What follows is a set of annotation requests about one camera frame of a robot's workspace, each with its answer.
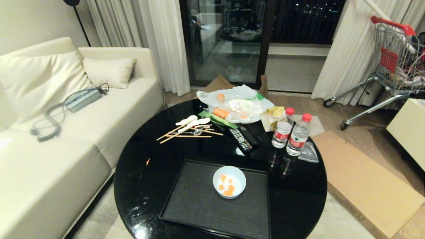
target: black tray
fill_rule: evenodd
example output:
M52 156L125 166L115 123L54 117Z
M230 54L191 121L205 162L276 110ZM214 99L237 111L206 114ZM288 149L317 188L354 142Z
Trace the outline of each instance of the black tray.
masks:
M159 218L225 236L270 238L267 173L241 168L245 190L225 199L212 183L222 166L186 159Z

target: sliding door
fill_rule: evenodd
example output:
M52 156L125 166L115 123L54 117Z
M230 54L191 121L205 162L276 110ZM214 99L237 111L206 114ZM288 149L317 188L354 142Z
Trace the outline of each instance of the sliding door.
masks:
M260 86L275 0L180 0L191 85L222 74L236 85Z

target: plastic bag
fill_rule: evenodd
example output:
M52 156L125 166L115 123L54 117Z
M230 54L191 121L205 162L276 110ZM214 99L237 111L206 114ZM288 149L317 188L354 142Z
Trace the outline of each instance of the plastic bag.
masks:
M246 85L211 93L198 91L196 95L213 114L231 123L257 122L263 112L274 106L270 100Z
M310 141L306 143L301 154L298 156L298 159L307 162L319 162L314 145Z

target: throw pillow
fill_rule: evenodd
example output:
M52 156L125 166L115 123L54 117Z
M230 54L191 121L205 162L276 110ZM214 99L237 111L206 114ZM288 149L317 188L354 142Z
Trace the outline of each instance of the throw pillow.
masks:
M112 88L127 88L136 59L95 60L85 58L83 65L88 79L95 86L108 83Z
M18 122L43 113L68 95L92 87L76 51L40 57L0 57L3 85Z

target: floor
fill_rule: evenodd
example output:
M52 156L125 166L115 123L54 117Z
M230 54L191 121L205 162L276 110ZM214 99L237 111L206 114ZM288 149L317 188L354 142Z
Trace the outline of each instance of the floor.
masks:
M165 93L169 105L174 105L195 97L196 91L177 97ZM331 108L322 106L323 100L311 100L308 97L286 96L281 93L270 93L269 99L275 105L291 106L297 114L310 113L317 116L325 130L331 130L367 155L376 160L384 168L410 185L421 195L425 195L425 173L411 159L402 159L403 149L385 130L386 125L394 117L394 112L378 110L347 130L339 129L343 119L365 110L362 106L343 106L334 104ZM104 187L95 203L85 213L76 227L66 239L131 239L126 231L113 199L113 183ZM371 234L340 204L328 194L325 209L316 228L309 239L367 239ZM425 207L396 234L395 239L425 238Z
M268 55L269 90L312 93L326 57Z

